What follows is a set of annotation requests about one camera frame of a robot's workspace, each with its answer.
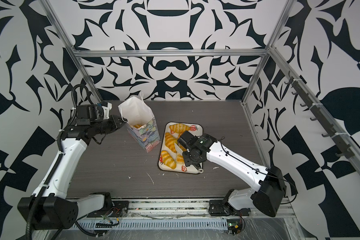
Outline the twisted fake bread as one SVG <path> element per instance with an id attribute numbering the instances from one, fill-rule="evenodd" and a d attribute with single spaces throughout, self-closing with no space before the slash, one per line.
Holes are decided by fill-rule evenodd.
<path id="1" fill-rule="evenodd" d="M 183 151 L 186 151 L 186 149 L 183 146 L 178 145 L 177 158 L 176 158 L 177 164 L 180 164 L 180 165 L 185 164 L 185 161 L 184 161 L 184 158 L 183 158 L 183 155 L 182 155 Z"/>

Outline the column fake croissant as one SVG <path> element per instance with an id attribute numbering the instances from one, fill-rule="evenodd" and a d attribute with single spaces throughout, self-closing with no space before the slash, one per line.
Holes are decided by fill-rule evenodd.
<path id="1" fill-rule="evenodd" d="M 175 145 L 178 144 L 178 140 L 169 132 L 165 133 L 165 145 L 173 153 L 177 153 Z"/>

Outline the knotted fake bread roll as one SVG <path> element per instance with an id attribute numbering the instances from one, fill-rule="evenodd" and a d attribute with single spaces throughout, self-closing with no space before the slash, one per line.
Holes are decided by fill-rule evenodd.
<path id="1" fill-rule="evenodd" d="M 142 125 L 140 125 L 140 124 L 136 124 L 136 125 L 133 125 L 133 127 L 134 127 L 134 128 L 136 128 L 136 129 L 139 129 L 139 128 L 141 128 L 141 127 L 142 127 Z"/>

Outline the colourful printed paper bag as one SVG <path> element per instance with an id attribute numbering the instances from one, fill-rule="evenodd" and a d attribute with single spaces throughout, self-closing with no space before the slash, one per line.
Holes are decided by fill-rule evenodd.
<path id="1" fill-rule="evenodd" d="M 142 95 L 128 98 L 118 109 L 129 134 L 146 152 L 161 142 L 155 115 Z"/>

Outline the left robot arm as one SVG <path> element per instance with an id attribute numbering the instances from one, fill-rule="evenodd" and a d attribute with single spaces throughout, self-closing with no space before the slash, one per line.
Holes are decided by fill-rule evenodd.
<path id="1" fill-rule="evenodd" d="M 100 145 L 97 135 L 106 137 L 124 126 L 126 119 L 111 115 L 112 104 L 100 102 L 79 105 L 72 97 L 73 116 L 57 136 L 58 152 L 45 177 L 28 198 L 21 198 L 18 210 L 26 220 L 27 240 L 35 230 L 62 230 L 93 212 L 108 213 L 113 208 L 108 192 L 90 194 L 77 201 L 66 199 L 79 160 L 91 141 Z"/>

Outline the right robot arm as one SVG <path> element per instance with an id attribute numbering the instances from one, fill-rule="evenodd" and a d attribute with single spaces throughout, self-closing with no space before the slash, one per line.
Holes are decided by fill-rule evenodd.
<path id="1" fill-rule="evenodd" d="M 244 190 L 230 190 L 223 200 L 211 202 L 211 216 L 236 216 L 241 210 L 251 207 L 271 218 L 277 215 L 288 183 L 278 167 L 267 168 L 255 164 L 228 149 L 222 140 L 208 134 L 197 137 L 186 131 L 178 142 L 185 148 L 182 156 L 187 167 L 198 169 L 202 163 L 209 161 L 228 170 L 249 186 Z"/>

